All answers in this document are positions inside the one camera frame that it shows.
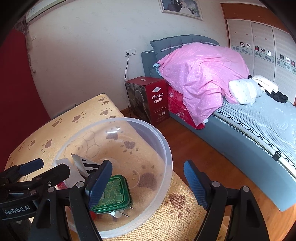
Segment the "white pillow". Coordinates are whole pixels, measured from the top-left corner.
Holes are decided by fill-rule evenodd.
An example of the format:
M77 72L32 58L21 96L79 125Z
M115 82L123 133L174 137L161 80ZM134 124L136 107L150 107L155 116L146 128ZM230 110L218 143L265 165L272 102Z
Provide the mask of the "white pillow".
M252 78L230 81L229 91L239 104L254 104L262 96L262 90Z

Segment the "red quilt box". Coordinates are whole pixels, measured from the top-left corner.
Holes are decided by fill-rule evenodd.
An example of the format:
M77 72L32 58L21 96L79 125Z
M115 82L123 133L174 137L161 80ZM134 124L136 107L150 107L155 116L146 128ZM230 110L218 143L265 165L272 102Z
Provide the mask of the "red quilt box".
M164 79L144 77L125 82L134 115L155 126L168 119L168 88Z

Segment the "pink quilt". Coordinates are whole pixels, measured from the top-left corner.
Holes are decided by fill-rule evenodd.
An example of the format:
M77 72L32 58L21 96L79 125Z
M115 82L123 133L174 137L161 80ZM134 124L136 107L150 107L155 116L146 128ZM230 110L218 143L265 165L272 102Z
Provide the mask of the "pink quilt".
M195 125L203 123L224 100L236 104L229 82L249 75L238 52L202 43L184 45L158 60L154 67L183 96L183 104Z

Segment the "black clothing on bed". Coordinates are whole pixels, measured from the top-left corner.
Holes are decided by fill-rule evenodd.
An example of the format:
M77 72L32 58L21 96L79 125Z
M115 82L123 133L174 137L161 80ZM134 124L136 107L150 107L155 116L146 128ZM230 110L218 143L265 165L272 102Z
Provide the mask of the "black clothing on bed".
M262 93L266 93L270 98L274 99L277 102L280 103L286 103L288 102L288 97L284 94L282 94L278 90L278 85L274 82L268 80L267 78L261 76L261 75L255 75L252 77L251 75L248 75L248 79L252 79L255 84L255 90L257 97L261 96Z

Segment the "zebra striped white wedge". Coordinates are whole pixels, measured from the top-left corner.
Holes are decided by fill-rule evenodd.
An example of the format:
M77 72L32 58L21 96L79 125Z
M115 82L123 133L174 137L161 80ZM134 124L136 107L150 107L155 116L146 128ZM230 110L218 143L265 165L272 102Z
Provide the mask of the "zebra striped white wedge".
M90 174L96 172L100 165L96 162L91 160L83 159L81 156L76 154L71 154L74 164L77 167L79 173L84 177L87 178Z

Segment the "green jar-shaped tin keychain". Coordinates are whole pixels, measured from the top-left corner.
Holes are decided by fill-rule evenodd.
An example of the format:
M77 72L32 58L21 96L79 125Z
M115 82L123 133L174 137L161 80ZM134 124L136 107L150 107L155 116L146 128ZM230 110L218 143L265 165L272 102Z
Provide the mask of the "green jar-shaped tin keychain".
M122 175L110 177L98 204L91 208L96 214L112 213L130 208L133 204L127 180Z

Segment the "clear plastic bowl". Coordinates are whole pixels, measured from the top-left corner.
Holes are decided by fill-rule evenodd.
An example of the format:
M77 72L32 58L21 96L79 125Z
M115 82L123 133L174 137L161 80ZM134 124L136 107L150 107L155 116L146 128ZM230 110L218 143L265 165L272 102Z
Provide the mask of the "clear plastic bowl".
M71 170L67 187L83 179L71 154L101 164L112 163L112 174L126 178L133 204L130 208L99 214L95 225L102 238L114 238L146 222L163 202L172 177L168 142L154 126L135 118L111 118L92 123L67 138L53 165Z

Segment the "white wall socket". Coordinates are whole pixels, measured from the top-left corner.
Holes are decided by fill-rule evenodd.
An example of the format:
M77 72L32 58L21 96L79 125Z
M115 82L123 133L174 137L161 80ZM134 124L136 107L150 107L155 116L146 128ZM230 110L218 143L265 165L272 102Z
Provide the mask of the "white wall socket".
M126 57L133 56L133 55L136 55L136 54L137 54L136 49L125 50L125 56Z

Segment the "framed wall picture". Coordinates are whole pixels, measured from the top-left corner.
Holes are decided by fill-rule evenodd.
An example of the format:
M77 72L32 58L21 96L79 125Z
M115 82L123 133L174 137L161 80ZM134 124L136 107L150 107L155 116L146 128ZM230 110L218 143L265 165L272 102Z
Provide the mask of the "framed wall picture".
M158 0L162 13L203 20L199 2L193 0Z

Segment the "white wardrobe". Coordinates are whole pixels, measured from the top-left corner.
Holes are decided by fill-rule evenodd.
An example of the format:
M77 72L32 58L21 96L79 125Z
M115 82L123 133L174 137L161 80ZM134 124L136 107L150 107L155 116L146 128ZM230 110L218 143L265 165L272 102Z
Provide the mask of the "white wardrobe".
M221 3L229 46L243 57L252 76L274 82L295 102L295 41L268 8L243 1Z

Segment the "grey blue bed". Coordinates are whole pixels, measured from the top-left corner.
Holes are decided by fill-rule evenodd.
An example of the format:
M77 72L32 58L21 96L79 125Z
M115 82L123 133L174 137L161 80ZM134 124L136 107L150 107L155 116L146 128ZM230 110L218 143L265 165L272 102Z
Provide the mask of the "grey blue bed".
M151 41L142 52L147 77L161 78L154 64L193 43L220 46L211 38L181 35ZM285 211L295 204L295 107L266 93L254 104L223 101L203 123L195 125L183 96L168 84L170 116L194 132L241 170L275 205Z

